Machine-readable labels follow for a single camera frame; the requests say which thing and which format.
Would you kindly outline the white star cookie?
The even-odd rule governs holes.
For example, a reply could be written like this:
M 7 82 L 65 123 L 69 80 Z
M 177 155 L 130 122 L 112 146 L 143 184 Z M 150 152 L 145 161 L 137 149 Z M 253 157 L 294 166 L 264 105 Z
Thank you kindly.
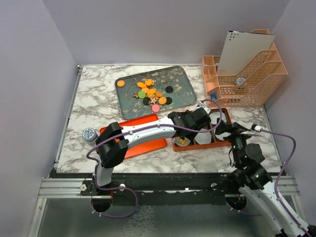
M 158 101 L 157 101 L 156 98 L 150 98 L 150 100 L 149 100 L 149 105 L 150 105 L 150 106 L 153 106 L 153 105 L 155 105 L 157 102 L 158 102 Z

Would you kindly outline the orange metal tin lid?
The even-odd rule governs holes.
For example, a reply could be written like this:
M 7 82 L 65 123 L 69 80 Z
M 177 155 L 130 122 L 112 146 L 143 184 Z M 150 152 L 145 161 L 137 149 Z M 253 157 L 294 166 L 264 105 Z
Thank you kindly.
M 129 148 L 128 141 L 124 139 L 125 134 L 122 129 L 125 126 L 130 126 L 131 130 L 135 130 L 137 125 L 157 120 L 157 115 L 149 115 L 121 123 L 113 122 L 109 124 L 108 131 L 105 129 L 101 130 L 100 136 L 96 139 L 95 144 L 102 166 L 110 168 L 120 164 L 125 158 L 129 158 L 132 155 L 138 155 L 165 147 L 167 145 L 165 139 L 156 139 Z

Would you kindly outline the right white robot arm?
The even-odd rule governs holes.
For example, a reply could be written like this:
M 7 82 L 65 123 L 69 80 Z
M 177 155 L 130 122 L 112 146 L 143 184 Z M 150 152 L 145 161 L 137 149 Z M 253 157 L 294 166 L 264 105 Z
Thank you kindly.
M 261 165 L 265 157 L 260 145 L 247 143 L 252 136 L 267 132 L 265 127 L 253 124 L 251 128 L 246 128 L 221 119 L 217 119 L 217 122 L 217 135 L 229 133 L 224 139 L 231 144 L 235 163 L 235 170 L 228 175 L 228 190 L 241 193 L 256 206 L 277 237 L 314 237 L 316 227 L 304 221 L 278 190 L 281 176 L 273 180 Z

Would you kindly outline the orange cookie tin box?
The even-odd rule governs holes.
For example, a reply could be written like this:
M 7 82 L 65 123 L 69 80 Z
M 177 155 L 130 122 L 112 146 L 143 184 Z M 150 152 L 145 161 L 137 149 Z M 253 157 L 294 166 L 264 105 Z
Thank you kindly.
M 212 109 L 211 113 L 217 112 L 219 109 Z M 226 118 L 227 118 L 227 123 L 231 123 L 231 117 L 229 115 L 228 109 L 227 108 L 222 108 L 222 112 L 225 113 Z M 215 124 L 209 123 L 204 129 L 209 130 L 213 128 Z M 212 142 L 210 144 L 204 144 L 204 145 L 199 145 L 195 142 L 195 139 L 191 139 L 191 143 L 188 146 L 185 147 L 180 147 L 177 146 L 172 142 L 172 147 L 175 152 L 182 152 L 182 151 L 191 151 L 191 150 L 201 150 L 201 149 L 210 149 L 210 148 L 220 148 L 220 147 L 228 147 L 230 146 L 230 143 L 228 141 L 220 141 L 215 137 L 215 130 L 211 131 L 212 135 Z

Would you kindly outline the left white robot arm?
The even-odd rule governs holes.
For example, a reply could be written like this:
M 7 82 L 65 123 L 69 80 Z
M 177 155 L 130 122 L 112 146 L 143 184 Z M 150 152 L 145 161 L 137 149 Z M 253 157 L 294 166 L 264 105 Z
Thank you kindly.
M 114 167 L 123 162 L 131 148 L 157 139 L 193 139 L 198 131 L 211 122 L 210 113 L 209 108 L 198 106 L 193 111 L 171 112 L 159 120 L 136 126 L 111 123 L 96 140 L 100 164 L 95 172 L 92 189 L 99 195 L 108 191 Z

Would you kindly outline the pink round cookie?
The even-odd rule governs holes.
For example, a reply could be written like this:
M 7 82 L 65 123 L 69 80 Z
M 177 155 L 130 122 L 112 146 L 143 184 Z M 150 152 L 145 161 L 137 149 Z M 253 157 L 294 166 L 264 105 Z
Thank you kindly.
M 160 111 L 160 106 L 157 104 L 152 105 L 152 111 L 157 113 Z

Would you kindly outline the yellow square cookie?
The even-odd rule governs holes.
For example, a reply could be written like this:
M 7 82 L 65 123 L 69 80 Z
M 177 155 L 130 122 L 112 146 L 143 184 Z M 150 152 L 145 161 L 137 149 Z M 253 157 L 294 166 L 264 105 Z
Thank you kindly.
M 184 146 L 185 143 L 186 143 L 186 139 L 185 139 L 185 140 L 183 140 L 183 139 L 179 139 L 179 140 L 178 140 L 179 146 Z

